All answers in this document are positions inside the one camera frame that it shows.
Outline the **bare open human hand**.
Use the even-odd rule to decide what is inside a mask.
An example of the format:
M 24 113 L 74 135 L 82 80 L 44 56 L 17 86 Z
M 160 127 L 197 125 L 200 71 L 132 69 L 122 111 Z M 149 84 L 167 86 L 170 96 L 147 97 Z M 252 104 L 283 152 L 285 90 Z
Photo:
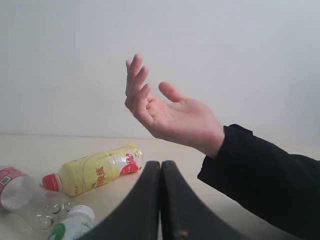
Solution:
M 199 100 L 184 96 L 166 81 L 158 89 L 170 102 L 152 95 L 151 86 L 145 82 L 149 69 L 142 63 L 139 54 L 125 62 L 125 106 L 153 137 L 192 147 L 214 158 L 225 133 L 212 110 Z

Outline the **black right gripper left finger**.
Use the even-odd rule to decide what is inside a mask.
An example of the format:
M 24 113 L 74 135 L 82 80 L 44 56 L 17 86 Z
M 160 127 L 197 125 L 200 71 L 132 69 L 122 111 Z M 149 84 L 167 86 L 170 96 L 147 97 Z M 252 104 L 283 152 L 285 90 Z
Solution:
M 148 161 L 123 201 L 82 240 L 156 240 L 159 231 L 160 163 Z

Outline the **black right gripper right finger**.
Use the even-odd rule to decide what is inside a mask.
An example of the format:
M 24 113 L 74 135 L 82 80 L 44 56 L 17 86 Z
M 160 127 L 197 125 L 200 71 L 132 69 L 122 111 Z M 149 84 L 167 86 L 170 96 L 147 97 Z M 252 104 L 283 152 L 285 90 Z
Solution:
M 161 229 L 164 240 L 245 240 L 195 194 L 176 163 L 161 163 Z

